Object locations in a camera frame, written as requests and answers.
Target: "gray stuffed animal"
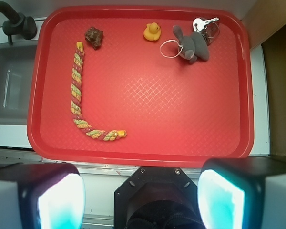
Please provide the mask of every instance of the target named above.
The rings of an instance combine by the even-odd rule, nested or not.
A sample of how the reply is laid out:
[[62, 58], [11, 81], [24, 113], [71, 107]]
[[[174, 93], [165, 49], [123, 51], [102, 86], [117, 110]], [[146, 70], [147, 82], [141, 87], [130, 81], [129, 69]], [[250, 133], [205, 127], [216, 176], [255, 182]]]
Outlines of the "gray stuffed animal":
[[198, 32], [193, 32], [190, 36], [183, 36], [182, 29], [179, 25], [173, 26], [173, 34], [183, 46], [180, 56], [193, 64], [197, 58], [207, 61], [210, 53], [203, 36]]

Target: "white cord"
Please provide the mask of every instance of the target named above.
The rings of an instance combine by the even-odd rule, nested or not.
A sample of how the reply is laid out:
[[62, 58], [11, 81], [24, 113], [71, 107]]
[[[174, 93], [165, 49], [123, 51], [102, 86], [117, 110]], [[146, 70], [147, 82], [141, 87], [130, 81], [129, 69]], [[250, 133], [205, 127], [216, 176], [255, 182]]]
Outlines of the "white cord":
[[[178, 52], [178, 54], [177, 54], [176, 56], [166, 56], [166, 55], [164, 55], [163, 52], [161, 51], [163, 45], [165, 45], [165, 44], [168, 43], [168, 42], [176, 42], [176, 43], [178, 44], [178, 47], [181, 47], [180, 51]], [[180, 53], [181, 53], [181, 51], [182, 51], [182, 49], [183, 49], [183, 46], [180, 45], [179, 42], [176, 41], [176, 40], [168, 40], [168, 41], [163, 42], [163, 43], [160, 45], [160, 53], [161, 53], [162, 56], [164, 56], [164, 57], [166, 57], [166, 58], [175, 58], [175, 57], [179, 56]]]

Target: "rubber duck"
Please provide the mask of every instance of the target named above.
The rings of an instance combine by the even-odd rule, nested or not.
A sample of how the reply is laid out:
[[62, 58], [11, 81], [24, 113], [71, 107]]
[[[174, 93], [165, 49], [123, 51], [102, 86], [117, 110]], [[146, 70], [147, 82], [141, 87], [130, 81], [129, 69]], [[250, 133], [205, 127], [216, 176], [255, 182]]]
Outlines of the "rubber duck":
[[156, 23], [148, 23], [146, 24], [146, 29], [144, 30], [144, 37], [149, 41], [156, 41], [160, 38], [161, 29], [160, 26]]

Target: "metal sink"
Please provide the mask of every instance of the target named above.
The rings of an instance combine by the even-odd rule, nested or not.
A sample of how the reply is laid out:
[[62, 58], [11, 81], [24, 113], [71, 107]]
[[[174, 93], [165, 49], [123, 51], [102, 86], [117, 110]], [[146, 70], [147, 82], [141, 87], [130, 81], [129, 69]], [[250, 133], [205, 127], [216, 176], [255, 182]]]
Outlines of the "metal sink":
[[0, 44], [0, 124], [26, 125], [37, 41]]

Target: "black faucet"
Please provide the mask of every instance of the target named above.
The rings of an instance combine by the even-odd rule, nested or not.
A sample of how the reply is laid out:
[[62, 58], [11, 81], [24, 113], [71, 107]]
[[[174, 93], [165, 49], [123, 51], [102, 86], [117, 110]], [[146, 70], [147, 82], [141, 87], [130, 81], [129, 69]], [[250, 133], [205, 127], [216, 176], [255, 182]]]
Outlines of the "black faucet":
[[9, 4], [0, 1], [0, 12], [9, 20], [3, 23], [3, 32], [8, 36], [9, 44], [12, 45], [12, 35], [20, 34], [24, 39], [33, 39], [37, 34], [37, 27], [32, 17], [25, 17], [17, 13]]

